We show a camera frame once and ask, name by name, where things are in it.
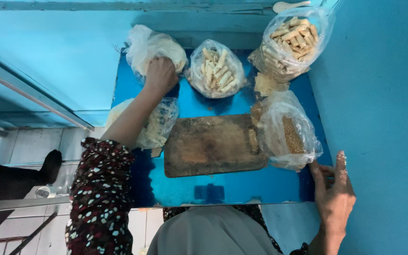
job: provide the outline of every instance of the blue table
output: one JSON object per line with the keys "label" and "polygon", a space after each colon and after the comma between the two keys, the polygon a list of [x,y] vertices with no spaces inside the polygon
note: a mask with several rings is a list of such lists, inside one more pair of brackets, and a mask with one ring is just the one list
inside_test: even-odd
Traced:
{"label": "blue table", "polygon": [[[257,70],[247,61],[251,50],[233,51],[240,58],[247,79],[252,85],[228,98],[209,99],[191,88],[182,77],[179,79],[179,85],[170,93],[178,95],[179,118],[249,113],[250,107],[256,102],[253,87]],[[192,50],[186,52],[190,57]],[[126,62],[125,54],[122,53],[111,107],[125,99],[136,97],[141,88]],[[320,164],[331,165],[332,157],[308,75],[305,73],[292,80],[290,89],[313,122],[315,133],[324,148],[324,154],[318,161]],[[150,150],[142,152],[137,149],[134,154],[136,156],[132,166],[134,207],[314,201],[314,182],[307,167],[300,173],[268,166],[258,171],[168,178],[164,174],[163,153],[158,158],[151,158]]]}

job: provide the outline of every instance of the plastic bag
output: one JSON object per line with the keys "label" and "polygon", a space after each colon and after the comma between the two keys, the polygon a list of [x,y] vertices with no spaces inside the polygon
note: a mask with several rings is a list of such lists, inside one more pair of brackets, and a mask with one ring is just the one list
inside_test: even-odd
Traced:
{"label": "plastic bag", "polygon": [[144,25],[135,25],[128,31],[127,43],[130,46],[124,50],[127,63],[141,80],[146,76],[149,61],[154,57],[170,58],[176,73],[182,72],[188,63],[184,49],[171,36],[157,33]]}
{"label": "plastic bag", "polygon": [[258,142],[272,165],[299,171],[322,155],[314,126],[292,91],[274,92],[261,104]]}
{"label": "plastic bag", "polygon": [[[221,57],[224,51],[227,52],[224,61],[224,66],[227,66],[227,71],[223,72],[226,70],[224,66],[220,69],[216,69],[217,71],[221,70],[222,73],[214,72],[211,76],[211,84],[207,83],[205,73],[206,57],[203,53],[204,48],[206,48],[211,55],[216,52],[217,58]],[[188,81],[193,88],[197,89],[207,98],[225,98],[232,96],[245,84],[245,72],[243,71],[241,61],[228,47],[217,41],[207,39],[201,43],[191,54],[190,62],[190,69],[187,73]],[[216,66],[217,64],[218,59],[214,59],[213,65]],[[228,79],[232,78],[232,80],[230,80],[228,84],[220,85],[219,82],[226,74],[228,74]]]}
{"label": "plastic bag", "polygon": [[[121,115],[134,98],[126,99],[110,110],[106,120],[105,130]],[[153,149],[162,147],[179,116],[177,98],[163,98],[158,106],[152,111],[147,119],[147,124],[141,130],[136,147],[141,149]]]}
{"label": "plastic bag", "polygon": [[[307,19],[309,23],[302,23],[301,21],[305,21],[304,19]],[[330,39],[334,23],[333,12],[325,7],[300,7],[280,12],[264,30],[261,46],[254,50],[248,59],[264,75],[281,83],[290,81],[307,72],[309,66],[319,57]],[[299,24],[305,25],[306,28],[295,26]],[[313,36],[313,29],[311,29],[313,25],[317,31],[315,36]],[[284,37],[286,34],[281,32],[281,29],[286,28],[286,26],[291,31],[293,29],[300,30],[301,32],[297,31],[300,38],[294,36],[287,40]]]}

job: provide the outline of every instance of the white plastic spoon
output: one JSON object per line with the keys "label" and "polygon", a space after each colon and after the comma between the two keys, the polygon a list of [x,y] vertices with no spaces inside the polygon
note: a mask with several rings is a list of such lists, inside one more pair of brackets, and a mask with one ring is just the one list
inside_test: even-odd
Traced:
{"label": "white plastic spoon", "polygon": [[276,13],[280,13],[280,12],[282,12],[284,10],[291,9],[291,8],[296,8],[296,7],[300,7],[300,6],[304,6],[304,5],[308,5],[310,3],[311,3],[311,1],[303,1],[303,2],[300,2],[300,3],[296,3],[296,4],[289,4],[289,3],[286,3],[286,2],[278,2],[273,6],[273,11],[276,12]]}

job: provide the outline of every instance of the wooden cutting board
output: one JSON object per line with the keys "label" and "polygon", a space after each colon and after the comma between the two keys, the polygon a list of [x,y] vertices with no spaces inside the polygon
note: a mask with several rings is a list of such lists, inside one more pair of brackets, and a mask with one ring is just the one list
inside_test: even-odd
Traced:
{"label": "wooden cutting board", "polygon": [[249,114],[178,119],[165,144],[165,175],[183,177],[259,170],[259,149]]}

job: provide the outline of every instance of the foot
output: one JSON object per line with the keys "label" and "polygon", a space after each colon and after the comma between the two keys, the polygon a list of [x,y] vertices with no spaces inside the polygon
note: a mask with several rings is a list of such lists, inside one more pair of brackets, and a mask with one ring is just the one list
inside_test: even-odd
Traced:
{"label": "foot", "polygon": [[62,164],[62,154],[58,150],[52,150],[45,158],[43,166],[39,172],[43,173],[48,184],[53,184],[58,177],[58,172]]}

